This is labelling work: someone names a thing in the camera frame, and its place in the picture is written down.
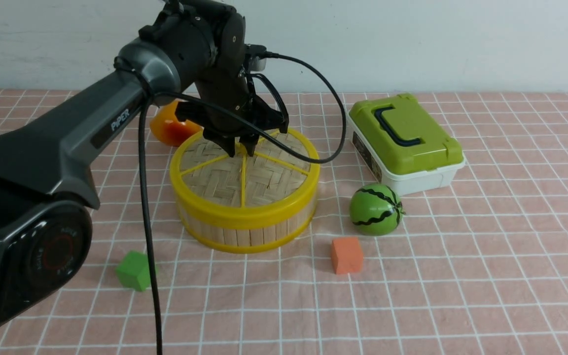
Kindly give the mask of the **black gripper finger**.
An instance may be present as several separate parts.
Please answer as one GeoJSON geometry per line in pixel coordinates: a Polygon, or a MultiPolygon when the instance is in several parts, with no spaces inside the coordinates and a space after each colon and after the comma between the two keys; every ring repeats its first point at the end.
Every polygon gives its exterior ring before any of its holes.
{"type": "Polygon", "coordinates": [[[249,134],[241,136],[241,144],[246,149],[248,156],[252,157],[255,153],[255,148],[258,144],[260,135],[259,134],[249,134]]]}

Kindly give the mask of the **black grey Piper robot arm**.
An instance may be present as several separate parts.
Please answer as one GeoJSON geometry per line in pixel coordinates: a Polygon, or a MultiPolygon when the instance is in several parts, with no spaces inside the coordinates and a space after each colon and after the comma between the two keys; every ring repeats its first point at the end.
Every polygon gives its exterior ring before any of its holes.
{"type": "Polygon", "coordinates": [[[286,132],[288,117],[241,76],[259,71],[245,18],[213,0],[167,0],[155,22],[122,47],[114,70],[31,123],[0,134],[0,327],[69,282],[92,242],[99,196],[92,162],[150,105],[195,84],[204,104],[178,117],[229,155],[257,130],[286,132]]]}

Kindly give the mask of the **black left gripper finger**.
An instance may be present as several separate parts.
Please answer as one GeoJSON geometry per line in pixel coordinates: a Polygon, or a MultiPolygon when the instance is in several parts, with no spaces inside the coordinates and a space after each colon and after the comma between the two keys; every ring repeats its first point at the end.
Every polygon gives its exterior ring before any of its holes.
{"type": "Polygon", "coordinates": [[[235,135],[228,133],[217,133],[215,143],[227,153],[229,157],[235,156],[235,135]]]}

